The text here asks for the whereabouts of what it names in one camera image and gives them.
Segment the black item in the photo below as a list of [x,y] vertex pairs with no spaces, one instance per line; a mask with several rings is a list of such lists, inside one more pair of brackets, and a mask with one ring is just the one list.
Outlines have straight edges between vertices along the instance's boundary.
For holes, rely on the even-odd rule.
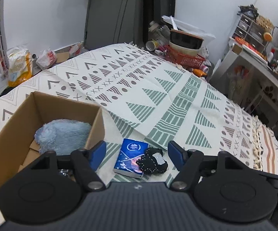
[[59,169],[58,172],[60,175],[66,177],[68,179],[71,179],[74,182],[76,181],[73,171],[71,169]]

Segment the fluffy grey plush toy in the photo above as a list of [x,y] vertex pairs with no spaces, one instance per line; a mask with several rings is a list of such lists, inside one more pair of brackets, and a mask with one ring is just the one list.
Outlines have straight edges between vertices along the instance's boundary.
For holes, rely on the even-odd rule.
[[57,155],[70,155],[84,148],[91,124],[70,119],[57,119],[44,124],[35,132],[39,153],[54,151]]

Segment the black stitched fabric toy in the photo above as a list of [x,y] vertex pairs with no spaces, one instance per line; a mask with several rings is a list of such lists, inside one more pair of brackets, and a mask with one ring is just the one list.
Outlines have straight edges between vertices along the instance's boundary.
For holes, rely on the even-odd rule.
[[163,174],[168,169],[168,162],[163,158],[163,151],[158,148],[147,148],[136,164],[144,174],[148,175]]

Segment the blue tissue pack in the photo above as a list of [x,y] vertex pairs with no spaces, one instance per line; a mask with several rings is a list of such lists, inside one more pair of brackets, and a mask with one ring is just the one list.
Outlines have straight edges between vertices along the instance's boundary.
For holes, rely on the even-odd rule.
[[136,162],[147,148],[145,142],[124,138],[113,171],[132,178],[142,178],[144,173]]

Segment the patterned cream bed blanket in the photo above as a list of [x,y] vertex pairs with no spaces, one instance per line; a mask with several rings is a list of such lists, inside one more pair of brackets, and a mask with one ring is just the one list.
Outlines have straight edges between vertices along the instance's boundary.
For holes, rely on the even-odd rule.
[[228,151],[253,168],[252,116],[205,80],[128,44],[81,54],[42,71],[0,97],[0,130],[31,92],[102,106],[105,182],[131,182],[113,171],[124,138],[166,149],[170,140],[206,155]]

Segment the brown cardboard box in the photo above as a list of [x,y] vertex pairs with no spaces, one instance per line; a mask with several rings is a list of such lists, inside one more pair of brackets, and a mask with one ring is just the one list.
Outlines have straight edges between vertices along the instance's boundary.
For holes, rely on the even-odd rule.
[[104,140],[98,105],[31,93],[0,130],[0,187],[46,151],[69,155]]

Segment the orange bottle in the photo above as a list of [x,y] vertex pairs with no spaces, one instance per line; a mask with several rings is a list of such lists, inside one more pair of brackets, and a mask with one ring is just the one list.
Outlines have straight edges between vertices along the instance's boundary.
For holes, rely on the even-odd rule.
[[201,69],[193,69],[192,71],[197,77],[206,77],[207,73],[202,71]]

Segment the striped cream tassel blanket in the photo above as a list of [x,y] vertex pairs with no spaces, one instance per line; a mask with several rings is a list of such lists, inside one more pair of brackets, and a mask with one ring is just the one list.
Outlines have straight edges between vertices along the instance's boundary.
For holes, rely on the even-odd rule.
[[266,127],[258,117],[252,117],[253,168],[278,175],[278,140],[274,132]]

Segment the red plastic basket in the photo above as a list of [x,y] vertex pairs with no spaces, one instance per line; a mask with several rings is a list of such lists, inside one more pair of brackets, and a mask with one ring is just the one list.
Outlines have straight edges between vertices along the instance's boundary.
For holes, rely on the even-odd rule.
[[179,64],[184,68],[199,69],[200,66],[203,64],[203,62],[205,61],[205,58],[202,57],[201,55],[197,54],[195,57],[184,55],[182,53],[177,52],[169,45],[166,45],[165,49],[166,49],[165,59],[174,64]]

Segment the white desk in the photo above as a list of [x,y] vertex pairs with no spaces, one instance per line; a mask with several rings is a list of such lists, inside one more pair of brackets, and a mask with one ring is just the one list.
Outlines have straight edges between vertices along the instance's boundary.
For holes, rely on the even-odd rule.
[[278,76],[245,46],[229,40],[210,83],[245,111],[278,129]]

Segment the white red plastic bag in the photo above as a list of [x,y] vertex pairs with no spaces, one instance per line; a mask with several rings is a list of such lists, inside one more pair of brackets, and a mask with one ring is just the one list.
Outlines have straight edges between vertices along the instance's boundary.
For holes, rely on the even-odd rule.
[[55,64],[56,61],[56,53],[50,49],[47,49],[38,57],[36,64],[41,70],[46,70]]

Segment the yellow snack bag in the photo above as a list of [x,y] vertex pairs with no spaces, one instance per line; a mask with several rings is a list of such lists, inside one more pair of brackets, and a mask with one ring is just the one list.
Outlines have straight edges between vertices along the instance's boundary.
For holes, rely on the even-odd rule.
[[27,45],[7,50],[8,86],[16,87],[32,77],[32,57]]

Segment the black and cream bowls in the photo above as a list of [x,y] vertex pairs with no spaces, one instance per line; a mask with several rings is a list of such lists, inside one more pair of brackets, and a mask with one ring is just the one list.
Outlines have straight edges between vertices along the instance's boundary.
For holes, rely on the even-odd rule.
[[203,41],[196,35],[181,30],[170,30],[169,46],[180,54],[196,57]]

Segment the dark grey door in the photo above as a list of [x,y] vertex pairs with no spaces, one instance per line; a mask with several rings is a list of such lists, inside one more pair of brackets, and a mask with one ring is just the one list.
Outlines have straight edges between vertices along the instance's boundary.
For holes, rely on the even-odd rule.
[[89,0],[84,47],[132,42],[144,46],[154,23],[173,16],[175,0]]

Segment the white drawer organizer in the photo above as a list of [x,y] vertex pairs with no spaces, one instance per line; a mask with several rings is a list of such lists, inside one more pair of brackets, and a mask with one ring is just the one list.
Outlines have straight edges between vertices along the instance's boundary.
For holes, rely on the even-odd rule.
[[233,31],[232,38],[240,37],[250,43],[255,49],[262,52],[268,42],[263,38],[265,30],[255,21],[245,15],[239,15],[237,26]]

